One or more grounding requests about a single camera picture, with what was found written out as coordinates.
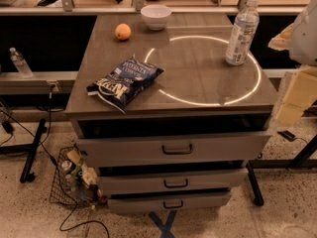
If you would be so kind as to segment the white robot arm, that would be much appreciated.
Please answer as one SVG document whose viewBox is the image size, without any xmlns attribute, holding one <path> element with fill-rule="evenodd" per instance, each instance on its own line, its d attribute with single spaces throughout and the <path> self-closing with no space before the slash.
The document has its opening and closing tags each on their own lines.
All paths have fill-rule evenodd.
<svg viewBox="0 0 317 238">
<path fill-rule="evenodd" d="M 268 46 L 288 50 L 289 57 L 300 63 L 275 114 L 280 125 L 290 126 L 317 100 L 317 0 L 310 0 L 295 21 L 272 38 Z"/>
</svg>

